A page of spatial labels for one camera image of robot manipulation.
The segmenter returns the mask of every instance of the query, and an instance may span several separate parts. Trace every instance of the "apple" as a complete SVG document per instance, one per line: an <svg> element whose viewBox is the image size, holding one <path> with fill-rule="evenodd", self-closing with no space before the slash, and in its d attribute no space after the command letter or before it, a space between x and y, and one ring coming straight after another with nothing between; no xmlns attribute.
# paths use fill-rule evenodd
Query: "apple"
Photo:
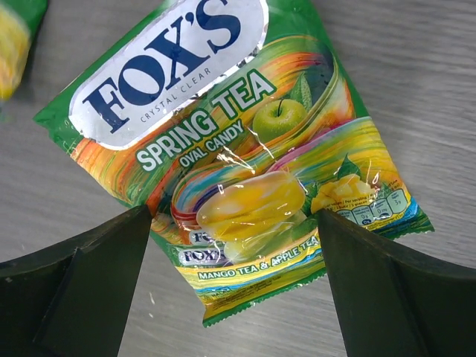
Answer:
<svg viewBox="0 0 476 357"><path fill-rule="evenodd" d="M260 142L265 144L294 129L306 116L306 109L296 100L276 100L256 113L253 131L257 133Z"/></svg>

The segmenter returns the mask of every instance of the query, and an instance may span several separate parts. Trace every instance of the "wood grain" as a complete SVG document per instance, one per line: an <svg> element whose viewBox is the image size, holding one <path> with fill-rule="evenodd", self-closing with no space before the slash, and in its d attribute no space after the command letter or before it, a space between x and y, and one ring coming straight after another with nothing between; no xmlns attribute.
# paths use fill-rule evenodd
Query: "wood grain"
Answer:
<svg viewBox="0 0 476 357"><path fill-rule="evenodd" d="M31 118L160 1L51 0L0 124L0 260L123 208ZM437 232L399 241L476 268L476 2L316 0L343 63ZM326 278L202 328L203 308L149 244L120 356L345 356Z"/></svg>

